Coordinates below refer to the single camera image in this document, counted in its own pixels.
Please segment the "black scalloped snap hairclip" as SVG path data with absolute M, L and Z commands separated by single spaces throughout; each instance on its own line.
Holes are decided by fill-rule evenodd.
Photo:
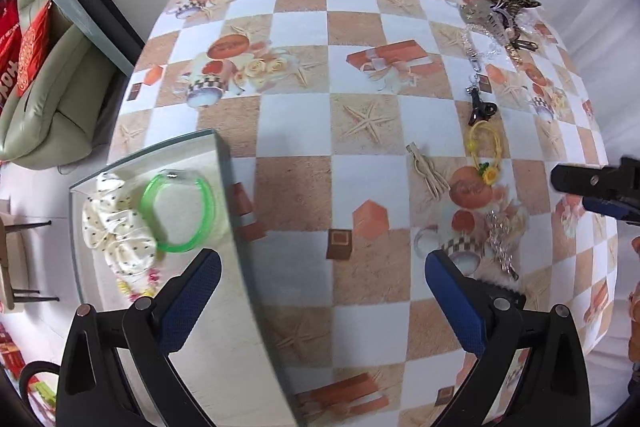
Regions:
M 498 297 L 509 300 L 515 308 L 523 309 L 526 303 L 526 296 L 518 290 L 518 284 L 512 280 L 505 279 L 502 275 L 494 272 L 474 273 L 472 280 L 480 285 L 491 299 Z

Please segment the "silver rhinestone chain brooch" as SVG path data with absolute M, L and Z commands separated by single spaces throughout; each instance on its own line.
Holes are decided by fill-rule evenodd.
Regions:
M 520 276 L 513 265 L 513 244 L 509 218 L 503 212 L 490 210 L 486 215 L 486 225 L 487 245 L 494 253 L 495 262 L 512 280 L 517 281 Z

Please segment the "cream polka dot scrunchie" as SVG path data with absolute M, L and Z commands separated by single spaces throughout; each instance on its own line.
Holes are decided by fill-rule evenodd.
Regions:
M 152 269 L 157 241 L 115 173 L 96 178 L 96 191 L 82 207 L 81 228 L 86 246 L 118 277 L 142 277 Z

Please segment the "green translucent bangle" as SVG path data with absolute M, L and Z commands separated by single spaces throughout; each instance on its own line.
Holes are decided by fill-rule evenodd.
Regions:
M 146 184 L 139 209 L 165 254 L 183 254 L 203 245 L 216 218 L 213 189 L 193 170 L 157 173 Z

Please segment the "beige wooden hair clip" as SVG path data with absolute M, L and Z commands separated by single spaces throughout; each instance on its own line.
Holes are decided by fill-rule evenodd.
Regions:
M 423 155 L 413 142 L 406 145 L 411 157 L 411 165 L 416 175 L 424 182 L 427 193 L 431 199 L 441 200 L 442 196 L 450 190 L 445 177 L 435 168 L 433 161 Z

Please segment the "black small claw clip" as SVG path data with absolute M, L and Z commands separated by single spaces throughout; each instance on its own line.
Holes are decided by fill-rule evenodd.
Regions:
M 498 106 L 495 103 L 484 102 L 480 98 L 480 90 L 477 87 L 466 89 L 472 100 L 472 113 L 469 118 L 469 126 L 473 127 L 481 121 L 490 121 L 497 114 Z

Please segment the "white shallow tray box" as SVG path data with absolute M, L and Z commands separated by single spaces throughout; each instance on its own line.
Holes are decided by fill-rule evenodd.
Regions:
M 80 307 L 62 426 L 291 426 L 262 342 L 213 131 L 158 143 L 70 188 Z

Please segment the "wooden chair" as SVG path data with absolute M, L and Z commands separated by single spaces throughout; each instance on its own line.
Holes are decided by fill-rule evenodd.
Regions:
M 1 313 L 22 312 L 29 303 L 57 303 L 29 286 L 23 231 L 50 227 L 52 221 L 16 223 L 9 199 L 1 201 Z

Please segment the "silver glitter hair bow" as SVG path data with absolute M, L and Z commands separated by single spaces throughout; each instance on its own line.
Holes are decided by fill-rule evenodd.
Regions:
M 462 20 L 487 30 L 498 41 L 508 40 L 500 16 L 484 2 L 470 1 L 459 5 Z

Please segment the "green leather sofa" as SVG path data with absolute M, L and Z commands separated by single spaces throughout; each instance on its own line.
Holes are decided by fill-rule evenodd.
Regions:
M 26 92 L 1 113 L 1 160 L 32 170 L 73 164 L 93 149 L 116 66 L 66 15 L 51 6 L 48 54 Z

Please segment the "checkered printed tablecloth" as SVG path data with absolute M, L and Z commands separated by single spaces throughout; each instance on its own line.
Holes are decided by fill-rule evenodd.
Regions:
M 111 155 L 195 130 L 227 143 L 248 285 L 294 393 L 363 375 L 374 395 L 304 410 L 309 426 L 426 426 L 472 364 L 425 284 L 447 247 L 501 275 L 486 215 L 510 220 L 530 309 L 573 313 L 591 350 L 612 321 L 611 219 L 552 190 L 559 162 L 604 164 L 586 87 L 541 10 L 539 46 L 475 74 L 468 0 L 169 0 L 122 102 Z M 498 106 L 469 126 L 477 87 Z M 450 190 L 431 199 L 410 142 Z

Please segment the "red embroidered cushion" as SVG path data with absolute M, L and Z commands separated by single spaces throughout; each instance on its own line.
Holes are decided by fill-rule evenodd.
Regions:
M 18 96 L 23 96 L 34 82 L 47 57 L 50 41 L 51 8 L 52 1 L 48 0 L 30 23 L 24 35 L 22 35 L 16 80 Z

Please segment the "clear bead keychain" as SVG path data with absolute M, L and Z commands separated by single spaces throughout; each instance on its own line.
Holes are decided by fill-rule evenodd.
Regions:
M 488 45 L 485 51 L 480 50 L 473 36 L 482 36 L 487 39 Z M 491 33 L 480 25 L 466 26 L 460 36 L 460 46 L 466 58 L 469 60 L 475 74 L 483 72 L 483 65 L 490 58 L 498 56 L 502 52 L 502 46 Z

